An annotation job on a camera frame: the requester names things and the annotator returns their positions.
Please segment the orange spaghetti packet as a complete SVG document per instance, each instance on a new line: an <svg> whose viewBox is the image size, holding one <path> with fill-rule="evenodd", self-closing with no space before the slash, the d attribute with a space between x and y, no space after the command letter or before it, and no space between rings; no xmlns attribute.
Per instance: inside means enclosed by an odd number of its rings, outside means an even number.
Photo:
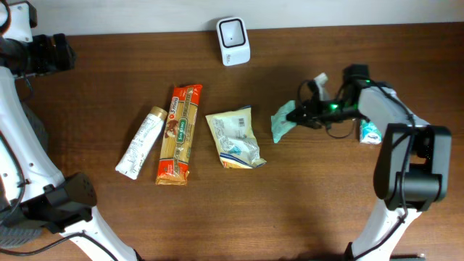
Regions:
<svg viewBox="0 0 464 261"><path fill-rule="evenodd" d="M162 134L157 185L186 185L203 85L175 87Z"/></svg>

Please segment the small green-white packet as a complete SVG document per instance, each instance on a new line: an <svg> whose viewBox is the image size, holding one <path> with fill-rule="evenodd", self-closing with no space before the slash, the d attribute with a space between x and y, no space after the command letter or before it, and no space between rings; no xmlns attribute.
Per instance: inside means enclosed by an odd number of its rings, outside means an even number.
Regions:
<svg viewBox="0 0 464 261"><path fill-rule="evenodd" d="M380 144L382 134L375 124L371 121L360 121L360 143L361 144Z"/></svg>

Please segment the white tube with gold cap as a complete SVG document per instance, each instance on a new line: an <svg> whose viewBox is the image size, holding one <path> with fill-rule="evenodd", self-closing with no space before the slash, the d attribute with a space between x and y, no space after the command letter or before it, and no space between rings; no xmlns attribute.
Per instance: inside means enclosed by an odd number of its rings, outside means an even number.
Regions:
<svg viewBox="0 0 464 261"><path fill-rule="evenodd" d="M161 133L167 112L160 107L152 107L132 138L126 152L115 170L136 180L155 141Z"/></svg>

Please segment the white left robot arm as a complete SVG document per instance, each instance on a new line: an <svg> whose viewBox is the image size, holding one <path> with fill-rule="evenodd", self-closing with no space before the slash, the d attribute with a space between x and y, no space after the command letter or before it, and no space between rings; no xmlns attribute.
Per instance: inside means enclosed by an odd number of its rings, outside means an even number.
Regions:
<svg viewBox="0 0 464 261"><path fill-rule="evenodd" d="M34 36L30 43L1 40L1 252L17 248L43 230L71 240L92 260L140 260L99 213L96 192L84 173L64 177L46 153L15 81L75 66L64 34Z"/></svg>

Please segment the teal wet wipes pack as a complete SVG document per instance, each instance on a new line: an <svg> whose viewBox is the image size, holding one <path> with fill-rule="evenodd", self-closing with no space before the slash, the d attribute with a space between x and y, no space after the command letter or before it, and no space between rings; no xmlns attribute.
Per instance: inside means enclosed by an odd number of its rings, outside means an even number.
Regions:
<svg viewBox="0 0 464 261"><path fill-rule="evenodd" d="M277 144L291 129L297 126L296 123L286 119L287 114L295 109L296 102L294 100L290 100L281 106L271 117L271 132L273 134L273 142L275 144Z"/></svg>

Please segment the cream chips bag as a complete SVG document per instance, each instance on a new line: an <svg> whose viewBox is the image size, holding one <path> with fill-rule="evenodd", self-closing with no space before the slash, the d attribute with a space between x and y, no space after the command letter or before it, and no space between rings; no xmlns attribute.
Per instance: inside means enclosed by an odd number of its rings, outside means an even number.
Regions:
<svg viewBox="0 0 464 261"><path fill-rule="evenodd" d="M252 108L206 115L224 168L253 169L266 164L252 130Z"/></svg>

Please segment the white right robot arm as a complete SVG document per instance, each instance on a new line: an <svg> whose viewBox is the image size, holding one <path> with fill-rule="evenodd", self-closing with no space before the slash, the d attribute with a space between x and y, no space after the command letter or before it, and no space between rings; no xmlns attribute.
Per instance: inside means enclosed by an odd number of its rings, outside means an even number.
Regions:
<svg viewBox="0 0 464 261"><path fill-rule="evenodd" d="M390 260L408 226L447 195L452 134L416 116L386 82L370 78L367 65L350 65L334 98L326 77L303 82L310 99L297 99L289 122L330 128L345 120L367 120L381 132L373 174L377 202L362 233L348 243L345 260Z"/></svg>

